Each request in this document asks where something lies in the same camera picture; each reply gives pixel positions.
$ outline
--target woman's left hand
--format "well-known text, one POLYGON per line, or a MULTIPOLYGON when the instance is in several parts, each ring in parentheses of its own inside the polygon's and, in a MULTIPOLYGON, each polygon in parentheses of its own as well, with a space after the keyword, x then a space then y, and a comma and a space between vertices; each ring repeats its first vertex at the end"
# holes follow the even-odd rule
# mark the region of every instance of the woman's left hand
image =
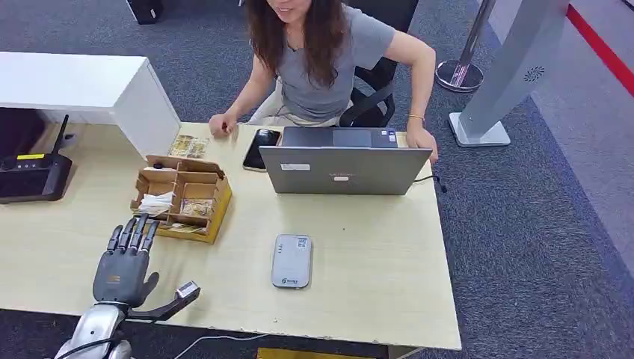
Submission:
POLYGON ((438 160, 438 147, 436 146, 436 138, 426 129, 422 128, 419 123, 409 123, 407 125, 407 133, 405 135, 407 145, 411 148, 431 148, 431 156, 429 162, 433 165, 438 160))

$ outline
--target gray t-shirt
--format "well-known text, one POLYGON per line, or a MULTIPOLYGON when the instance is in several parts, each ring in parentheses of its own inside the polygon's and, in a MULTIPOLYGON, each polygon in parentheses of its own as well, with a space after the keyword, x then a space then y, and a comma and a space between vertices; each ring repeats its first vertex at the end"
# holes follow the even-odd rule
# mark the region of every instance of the gray t-shirt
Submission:
POLYGON ((288 110, 304 120, 325 122, 340 116, 348 107, 354 85, 354 67, 371 70, 381 59, 394 37, 394 28, 361 10, 343 5, 349 31, 335 60, 338 76, 332 87, 308 81, 304 69, 304 50, 285 47, 277 74, 282 82, 283 103, 288 110))

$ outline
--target yellow label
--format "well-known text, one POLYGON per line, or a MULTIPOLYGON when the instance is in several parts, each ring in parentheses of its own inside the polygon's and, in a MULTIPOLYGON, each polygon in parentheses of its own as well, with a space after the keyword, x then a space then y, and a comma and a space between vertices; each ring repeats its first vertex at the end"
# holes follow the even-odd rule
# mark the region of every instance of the yellow label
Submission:
POLYGON ((18 156, 18 159, 43 159, 44 158, 44 154, 41 153, 39 155, 20 155, 18 156))

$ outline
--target gray laptop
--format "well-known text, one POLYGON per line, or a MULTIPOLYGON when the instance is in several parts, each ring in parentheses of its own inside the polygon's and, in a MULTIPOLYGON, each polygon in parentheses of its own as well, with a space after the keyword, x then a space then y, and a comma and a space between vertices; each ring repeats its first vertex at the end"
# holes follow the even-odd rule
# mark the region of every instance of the gray laptop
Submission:
POLYGON ((394 129, 375 127, 286 127, 281 146, 398 147, 394 129))
POLYGON ((405 194, 430 149, 259 148, 277 193, 405 194))

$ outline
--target red stripe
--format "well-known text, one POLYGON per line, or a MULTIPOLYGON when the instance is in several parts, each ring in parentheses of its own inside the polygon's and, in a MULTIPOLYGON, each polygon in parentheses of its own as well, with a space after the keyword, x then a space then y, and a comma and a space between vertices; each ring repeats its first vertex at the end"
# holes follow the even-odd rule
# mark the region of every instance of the red stripe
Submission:
POLYGON ((596 31, 579 15, 573 5, 568 5, 566 13, 570 22, 573 23, 576 30, 590 45, 594 52, 599 56, 601 61, 612 71, 616 79, 634 96, 634 73, 627 68, 627 65, 618 58, 618 56, 609 48, 609 46, 601 40, 596 31))

